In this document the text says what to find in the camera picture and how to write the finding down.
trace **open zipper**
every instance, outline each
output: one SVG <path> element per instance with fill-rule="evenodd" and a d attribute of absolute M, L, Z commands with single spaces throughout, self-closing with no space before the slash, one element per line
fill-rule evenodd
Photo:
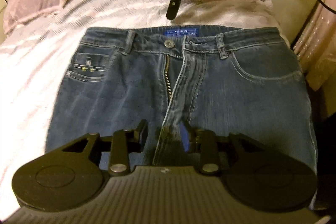
<path fill-rule="evenodd" d="M 165 78 L 165 83 L 166 83 L 166 88 L 167 88 L 167 93 L 168 93 L 168 102 L 170 102 L 171 96 L 172 96 L 171 85 L 170 85 L 169 75 L 168 75 L 169 66 L 170 66 L 170 56 L 166 55 L 166 65 L 165 65 L 165 70 L 164 70 L 164 78 Z"/>

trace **brass zipper teeth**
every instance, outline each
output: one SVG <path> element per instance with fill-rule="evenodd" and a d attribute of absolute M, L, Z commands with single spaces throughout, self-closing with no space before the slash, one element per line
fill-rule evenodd
<path fill-rule="evenodd" d="M 171 91 L 171 85 L 170 85 L 169 76 L 168 76 L 169 65 L 170 65 L 170 56 L 166 55 L 166 66 L 164 70 L 164 78 L 165 78 L 167 92 L 168 92 L 168 100 L 170 102 L 172 91 Z"/>

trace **jeans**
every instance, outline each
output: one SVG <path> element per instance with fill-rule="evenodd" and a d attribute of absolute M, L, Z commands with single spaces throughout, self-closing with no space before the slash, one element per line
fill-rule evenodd
<path fill-rule="evenodd" d="M 46 152 L 88 132 L 108 136 L 146 119 L 147 142 L 142 153 L 130 154 L 131 168 L 197 166 L 199 155 L 184 153 L 180 140 L 186 119 L 219 136 L 248 135 L 316 172 L 310 116 L 299 63 L 276 28 L 94 27 L 60 85 Z M 103 153 L 100 167 L 107 163 Z"/>

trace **jeans pocket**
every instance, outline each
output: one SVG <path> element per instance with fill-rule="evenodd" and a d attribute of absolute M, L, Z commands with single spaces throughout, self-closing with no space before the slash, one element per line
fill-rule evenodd
<path fill-rule="evenodd" d="M 239 75 L 250 81 L 302 76 L 296 55 L 284 42 L 240 48 L 230 59 Z"/>
<path fill-rule="evenodd" d="M 67 76 L 84 82 L 100 82 L 107 71 L 110 55 L 91 46 L 80 46 L 74 54 Z"/>

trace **gray ribbed plate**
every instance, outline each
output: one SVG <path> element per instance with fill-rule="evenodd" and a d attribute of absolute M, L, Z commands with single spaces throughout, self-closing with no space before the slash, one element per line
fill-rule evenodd
<path fill-rule="evenodd" d="M 314 224 L 307 208 L 288 213 L 256 211 L 235 200 L 217 177 L 193 167 L 138 166 L 111 178 L 81 207 L 46 213 L 21 208 L 5 224 Z"/>

